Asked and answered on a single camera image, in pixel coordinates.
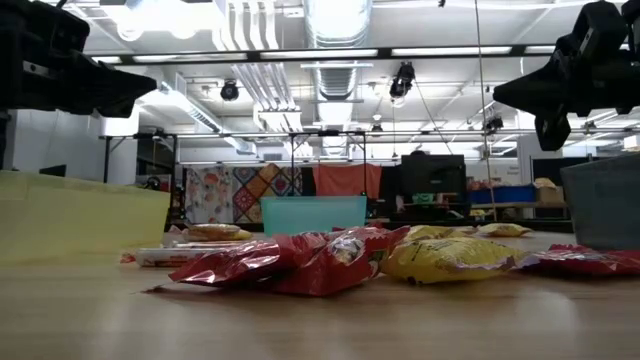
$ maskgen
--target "ceiling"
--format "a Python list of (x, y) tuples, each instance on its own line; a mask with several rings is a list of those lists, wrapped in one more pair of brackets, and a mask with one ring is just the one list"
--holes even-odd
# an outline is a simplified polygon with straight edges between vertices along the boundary
[[(483, 45), (503, 44), (553, 44), (555, 40), (571, 31), (580, 6), (561, 7), (564, 1), (545, 0), (478, 0), (480, 19), (480, 42)], [(546, 5), (555, 8), (541, 8)], [(448, 0), (444, 8), (438, 8), (437, 0), (385, 0), (374, 1), (368, 46), (451, 46), (475, 45), (478, 42), (473, 1)], [(302, 11), (301, 1), (277, 0), (276, 34), (281, 48), (306, 47), (304, 18), (290, 16)], [(116, 23), (101, 10), (96, 1), (77, 0), (66, 8), (76, 15), (88, 19), (92, 31), (87, 42), (87, 53), (174, 53), (184, 51), (216, 51), (211, 41), (210, 30), (200, 30), (185, 40), (175, 38), (168, 31), (148, 31), (137, 41), (120, 39)], [(546, 58), (485, 58), (482, 75), (477, 59), (429, 59), (415, 60), (417, 87), (409, 92), (402, 108), (393, 108), (388, 95), (388, 86), (399, 67), (399, 61), (369, 61), (373, 67), (361, 69), (358, 76), (357, 99), (354, 104), (352, 124), (349, 129), (370, 129), (373, 115), (381, 116), (384, 130), (467, 129), (475, 125), (481, 128), (483, 106), (492, 103), (491, 92), (495, 85), (515, 79), (522, 74), (537, 70), (547, 62)], [(300, 68), (300, 63), (285, 63), (285, 72), (296, 104), (301, 109), (301, 123), (305, 127), (318, 124), (313, 100), (313, 78), (309, 71)], [(187, 80), (188, 94), (216, 115), (224, 123), (226, 131), (257, 132), (260, 129), (253, 121), (253, 100), (240, 89), (240, 97), (233, 102), (220, 98), (219, 87), (224, 79), (233, 78), (229, 64), (215, 65), (171, 65), (159, 69), (138, 69), (168, 74), (180, 73)], [(591, 115), (604, 113), (597, 111)], [(516, 111), (501, 104), (493, 104), (487, 111), (500, 114), (506, 128), (517, 128)], [(585, 119), (570, 119), (573, 128), (579, 128)], [(640, 116), (629, 115), (611, 119), (607, 127), (636, 126)], [(167, 131), (193, 132), (194, 121), (181, 109), (162, 99), (149, 101), (144, 106), (141, 125), (161, 126)], [(611, 134), (599, 140), (619, 141), (623, 136)], [(425, 143), (423, 150), (442, 138), (434, 136), (396, 136), (371, 139), (378, 142)], [(456, 142), (469, 143), (476, 148), (480, 137), (459, 136)], [(211, 141), (212, 146), (227, 146), (221, 141)]]

